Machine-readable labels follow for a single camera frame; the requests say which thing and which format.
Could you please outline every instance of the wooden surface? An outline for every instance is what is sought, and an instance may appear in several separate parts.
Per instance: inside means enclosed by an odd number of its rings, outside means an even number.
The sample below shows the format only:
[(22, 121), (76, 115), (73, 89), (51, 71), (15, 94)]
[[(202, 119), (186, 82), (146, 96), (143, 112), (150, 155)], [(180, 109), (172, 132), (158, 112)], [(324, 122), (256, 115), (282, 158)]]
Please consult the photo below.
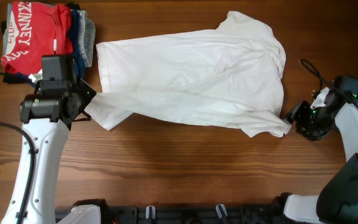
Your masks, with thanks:
[[(0, 23), (5, 2), (0, 0)], [(318, 87), (300, 67), (300, 58), (311, 60), (328, 80), (358, 77), (358, 1), (116, 1), (81, 7), (95, 23), (96, 42), (214, 29), (228, 11), (268, 24), (287, 53), (282, 116), (298, 101), (310, 100)], [(86, 75), (101, 91), (97, 60)], [(31, 92), (27, 85), (3, 84), (0, 77), (0, 121), (21, 125), (19, 103)], [(20, 151), (21, 136), (0, 128), (0, 221)], [(316, 142), (294, 130), (284, 138), (262, 133), (251, 139), (239, 129), (173, 124), (138, 114), (112, 131), (94, 121), (75, 123), (60, 161), (56, 206), (67, 208), (86, 198), (138, 206), (267, 203), (286, 191), (319, 194), (344, 161), (338, 133)]]

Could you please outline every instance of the blue cloth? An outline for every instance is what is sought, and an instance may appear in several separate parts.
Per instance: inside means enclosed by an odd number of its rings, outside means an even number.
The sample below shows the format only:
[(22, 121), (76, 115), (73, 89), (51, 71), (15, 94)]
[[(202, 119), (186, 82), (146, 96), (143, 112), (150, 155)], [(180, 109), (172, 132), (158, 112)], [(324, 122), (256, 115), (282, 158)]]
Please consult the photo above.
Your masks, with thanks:
[(78, 33), (80, 31), (80, 16), (77, 10), (71, 11), (71, 26), (70, 29), (67, 31), (67, 37), (71, 40), (73, 44), (73, 53), (72, 55), (76, 58), (74, 60), (75, 64), (75, 76), (77, 79), (84, 79), (85, 76), (85, 62), (81, 56), (80, 46), (78, 44)]

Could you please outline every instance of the white cloth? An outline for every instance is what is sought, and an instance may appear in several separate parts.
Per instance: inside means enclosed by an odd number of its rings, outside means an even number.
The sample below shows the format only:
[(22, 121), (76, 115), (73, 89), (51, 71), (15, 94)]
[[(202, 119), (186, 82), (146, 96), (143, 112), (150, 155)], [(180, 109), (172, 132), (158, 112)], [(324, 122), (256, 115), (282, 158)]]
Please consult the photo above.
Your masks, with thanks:
[(96, 45), (103, 93), (86, 108), (111, 129), (132, 113), (282, 137), (285, 52), (269, 26), (229, 12), (215, 30)]

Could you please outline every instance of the brown tabletop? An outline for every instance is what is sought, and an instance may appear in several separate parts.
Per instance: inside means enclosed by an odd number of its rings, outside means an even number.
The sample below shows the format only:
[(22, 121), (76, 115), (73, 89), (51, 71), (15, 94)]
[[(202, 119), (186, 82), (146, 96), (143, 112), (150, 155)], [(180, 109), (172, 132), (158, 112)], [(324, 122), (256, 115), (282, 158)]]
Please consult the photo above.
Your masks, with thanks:
[[(1, 21), (6, 0), (0, 0)], [(150, 35), (215, 29), (228, 11), (268, 24), (283, 45), (282, 117), (301, 100), (311, 101), (317, 79), (304, 71), (307, 58), (332, 80), (358, 77), (356, 1), (141, 1), (84, 2), (96, 26), (96, 43)], [(101, 91), (98, 64), (86, 81)], [(29, 85), (7, 85), (0, 77), (0, 121), (20, 126), (19, 104)], [(345, 163), (341, 136), (307, 141), (293, 129), (283, 138), (247, 137), (239, 129), (189, 126), (133, 114), (111, 131), (94, 121), (73, 124), (63, 150), (56, 207), (105, 198), (110, 205), (215, 205), (269, 203), (282, 192), (319, 194)], [(12, 195), (21, 136), (0, 128), (0, 221)]]

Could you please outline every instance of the wood grain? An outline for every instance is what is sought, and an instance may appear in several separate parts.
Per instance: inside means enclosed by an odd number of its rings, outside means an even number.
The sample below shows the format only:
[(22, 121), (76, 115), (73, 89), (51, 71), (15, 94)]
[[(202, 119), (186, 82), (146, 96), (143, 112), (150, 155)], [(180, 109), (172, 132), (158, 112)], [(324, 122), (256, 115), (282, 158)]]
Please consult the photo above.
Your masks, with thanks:
[[(0, 0), (0, 23), (6, 17), (5, 2)], [(300, 67), (300, 58), (311, 60), (328, 80), (343, 74), (358, 77), (355, 1), (80, 5), (95, 23), (96, 42), (215, 29), (231, 10), (268, 24), (287, 54), (282, 116), (298, 101), (310, 100), (318, 87)], [(101, 91), (97, 60), (86, 81)], [(3, 84), (0, 77), (0, 121), (21, 125), (19, 103), (31, 92), (27, 85)], [(20, 151), (19, 134), (0, 128), (0, 221), (13, 191)], [(60, 162), (56, 206), (67, 208), (86, 198), (138, 206), (266, 203), (282, 192), (318, 194), (344, 161), (338, 133), (316, 142), (294, 130), (284, 138), (267, 133), (248, 138), (237, 129), (173, 124), (138, 114), (111, 131), (94, 121), (75, 123)]]

